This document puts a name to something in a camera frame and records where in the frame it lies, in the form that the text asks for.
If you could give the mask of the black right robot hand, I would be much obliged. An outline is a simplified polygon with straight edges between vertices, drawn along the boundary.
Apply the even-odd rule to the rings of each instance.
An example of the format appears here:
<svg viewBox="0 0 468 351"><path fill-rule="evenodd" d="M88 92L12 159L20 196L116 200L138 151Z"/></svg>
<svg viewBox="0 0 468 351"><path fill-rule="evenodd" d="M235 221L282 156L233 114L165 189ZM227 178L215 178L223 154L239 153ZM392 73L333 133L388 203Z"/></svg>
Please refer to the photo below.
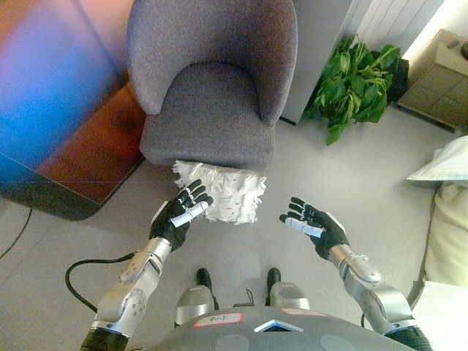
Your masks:
<svg viewBox="0 0 468 351"><path fill-rule="evenodd" d="M315 251L323 259L329 258L329 251L337 245L350 245L342 224L330 213L321 211L300 198L292 197L290 211L279 216L288 227L307 235Z"/></svg>

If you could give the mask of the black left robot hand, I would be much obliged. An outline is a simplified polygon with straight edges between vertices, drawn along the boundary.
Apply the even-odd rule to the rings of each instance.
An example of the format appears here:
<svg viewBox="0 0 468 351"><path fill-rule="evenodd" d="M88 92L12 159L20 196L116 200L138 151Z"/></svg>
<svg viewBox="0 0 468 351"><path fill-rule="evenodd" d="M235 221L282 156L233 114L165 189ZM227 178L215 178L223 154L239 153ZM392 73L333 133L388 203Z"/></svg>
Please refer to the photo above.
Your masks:
<svg viewBox="0 0 468 351"><path fill-rule="evenodd" d="M206 194L202 181L193 181L157 211L149 238L164 238L169 241L171 250L175 251L184 244L190 222L213 202L214 199Z"/></svg>

